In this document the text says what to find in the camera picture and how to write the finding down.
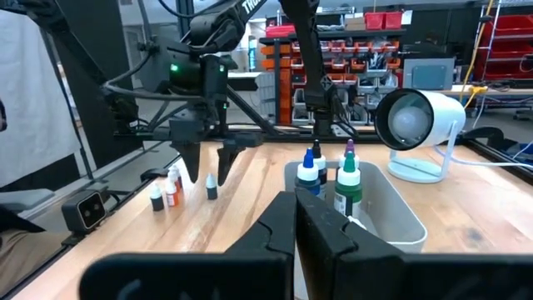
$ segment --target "label on bottle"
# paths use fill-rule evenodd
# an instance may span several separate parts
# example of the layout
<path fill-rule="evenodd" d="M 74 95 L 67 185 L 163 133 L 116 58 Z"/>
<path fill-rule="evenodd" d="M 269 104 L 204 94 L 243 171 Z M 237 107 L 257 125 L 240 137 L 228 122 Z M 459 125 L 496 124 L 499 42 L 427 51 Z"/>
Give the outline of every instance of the label on bottle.
<path fill-rule="evenodd" d="M 338 192 L 335 193 L 335 200 L 333 201 L 333 207 L 335 208 L 336 211 L 338 211 L 339 213 L 342 213 L 343 215 L 345 216 L 354 216 L 354 217 L 357 217 L 359 216 L 359 203 L 361 203 L 361 201 L 358 201 L 358 202 L 353 202 L 354 201 L 354 197 L 351 197 L 351 196 L 345 196 L 345 195 L 342 195 Z"/>
<path fill-rule="evenodd" d="M 167 194 L 167 204 L 169 207 L 176 205 L 176 201 L 174 201 L 174 194 Z"/>

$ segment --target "small bottle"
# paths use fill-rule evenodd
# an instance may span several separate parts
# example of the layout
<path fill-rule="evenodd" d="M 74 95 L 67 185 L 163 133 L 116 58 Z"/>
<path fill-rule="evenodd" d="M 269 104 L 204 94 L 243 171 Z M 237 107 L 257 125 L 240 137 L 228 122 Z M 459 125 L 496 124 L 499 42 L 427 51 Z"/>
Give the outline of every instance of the small bottle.
<path fill-rule="evenodd" d="M 174 186 L 176 186 L 177 193 L 180 193 L 182 187 L 180 187 L 180 183 L 177 176 L 177 170 L 175 168 L 171 168 L 168 172 L 168 180 L 170 180 L 170 182 L 174 184 Z"/>
<path fill-rule="evenodd" d="M 172 167 L 170 167 L 171 171 L 174 171 L 176 173 L 176 176 L 177 176 L 177 181 L 180 185 L 180 190 L 183 189 L 183 181 L 182 181 L 182 174 L 180 173 L 180 168 L 177 167 L 177 165 L 172 165 Z"/>
<path fill-rule="evenodd" d="M 207 188 L 207 199 L 216 200 L 218 198 L 217 181 L 215 180 L 215 177 L 211 173 L 207 174 L 206 188 Z"/>
<path fill-rule="evenodd" d="M 152 193 L 150 194 L 150 200 L 152 200 L 152 208 L 154 212 L 159 212 L 165 208 L 165 203 L 163 202 L 163 195 L 161 194 L 161 189 L 154 184 L 152 186 Z"/>
<path fill-rule="evenodd" d="M 313 150 L 308 148 L 306 156 L 303 158 L 303 163 L 298 165 L 295 184 L 297 188 L 305 188 L 313 195 L 318 196 L 320 193 L 320 179 L 318 178 L 318 167 L 313 162 L 313 159 Z"/>
<path fill-rule="evenodd" d="M 341 155 L 339 157 L 339 167 L 336 169 L 336 177 L 338 177 L 338 175 L 339 175 L 339 170 L 344 168 L 344 162 L 346 161 L 346 155 L 349 152 L 354 153 L 354 155 L 355 155 L 354 161 L 356 162 L 356 168 L 359 168 L 359 157 L 356 154 L 356 148 L 355 148 L 355 146 L 353 144 L 353 140 L 349 139 L 348 143 L 346 144 L 346 149 L 344 149 L 344 155 Z"/>
<path fill-rule="evenodd" d="M 333 206 L 343 215 L 359 217 L 359 205 L 362 200 L 361 171 L 356 169 L 353 152 L 346 155 L 344 168 L 339 170 L 335 184 L 335 201 Z"/>
<path fill-rule="evenodd" d="M 320 193 L 318 197 L 326 200 L 326 185 L 327 185 L 327 168 L 326 158 L 322 155 L 320 143 L 315 140 L 313 143 L 313 163 L 318 168 L 318 178 L 320 179 Z"/>
<path fill-rule="evenodd" d="M 175 207 L 179 203 L 178 193 L 176 190 L 176 185 L 174 182 L 171 182 L 169 179 L 165 182 L 165 194 L 167 196 L 167 205 L 168 207 Z"/>

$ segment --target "wooden table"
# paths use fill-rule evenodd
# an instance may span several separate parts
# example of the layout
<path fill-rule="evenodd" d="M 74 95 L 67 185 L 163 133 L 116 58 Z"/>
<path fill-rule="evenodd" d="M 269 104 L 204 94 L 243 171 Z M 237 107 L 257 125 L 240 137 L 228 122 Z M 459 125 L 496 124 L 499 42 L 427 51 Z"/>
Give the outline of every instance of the wooden table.
<path fill-rule="evenodd" d="M 242 152 L 216 201 L 207 201 L 205 177 L 217 170 L 217 143 L 202 144 L 196 184 L 184 177 L 179 207 L 154 213 L 147 188 L 111 216 L 94 233 L 65 254 L 15 299 L 75 299 L 84 269 L 95 260 L 121 252 L 223 252 L 258 218 L 284 188 L 283 168 L 302 160 L 308 145 L 272 143 Z M 323 145 L 337 158 L 342 145 Z M 386 170 L 389 151 L 382 145 L 360 145 L 361 160 L 380 166 L 426 226 L 425 252 L 533 252 L 533 187 L 500 168 L 452 164 L 445 181 L 403 182 Z M 440 161 L 432 149 L 402 153 Z M 455 157 L 484 161 L 465 147 Z"/>

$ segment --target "red parts bin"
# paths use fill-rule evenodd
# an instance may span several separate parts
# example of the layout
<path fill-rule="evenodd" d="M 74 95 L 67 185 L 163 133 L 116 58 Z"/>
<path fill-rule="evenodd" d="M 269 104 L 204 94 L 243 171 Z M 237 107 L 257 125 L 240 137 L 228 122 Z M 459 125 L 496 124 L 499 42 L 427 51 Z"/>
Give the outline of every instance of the red parts bin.
<path fill-rule="evenodd" d="M 366 30 L 382 30 L 384 19 L 383 12 L 365 12 Z"/>
<path fill-rule="evenodd" d="M 401 16 L 403 12 L 385 12 L 384 29 L 401 29 Z"/>

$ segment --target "round light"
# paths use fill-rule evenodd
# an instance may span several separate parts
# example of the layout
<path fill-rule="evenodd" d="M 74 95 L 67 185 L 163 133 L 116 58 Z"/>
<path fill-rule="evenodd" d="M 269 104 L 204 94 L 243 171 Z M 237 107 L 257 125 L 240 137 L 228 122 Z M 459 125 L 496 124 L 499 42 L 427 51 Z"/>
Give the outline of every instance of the round light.
<path fill-rule="evenodd" d="M 429 126 L 427 115 L 418 107 L 404 107 L 392 116 L 392 130 L 400 138 L 418 138 Z"/>

